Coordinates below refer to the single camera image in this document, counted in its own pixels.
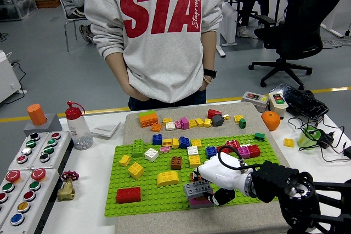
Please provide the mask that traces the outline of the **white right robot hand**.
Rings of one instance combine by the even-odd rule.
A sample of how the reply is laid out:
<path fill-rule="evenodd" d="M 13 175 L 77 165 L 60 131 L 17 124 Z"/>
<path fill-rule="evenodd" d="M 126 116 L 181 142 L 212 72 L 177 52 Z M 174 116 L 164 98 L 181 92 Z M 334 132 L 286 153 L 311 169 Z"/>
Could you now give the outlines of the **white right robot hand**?
<path fill-rule="evenodd" d="M 237 158 L 221 152 L 194 169 L 194 176 L 201 176 L 219 187 L 214 194 L 205 193 L 204 196 L 217 206 L 232 201 L 236 189 L 246 196 L 256 198 L 251 177 L 253 169 L 232 170 L 221 164 L 221 161 L 232 167 L 240 165 Z"/>

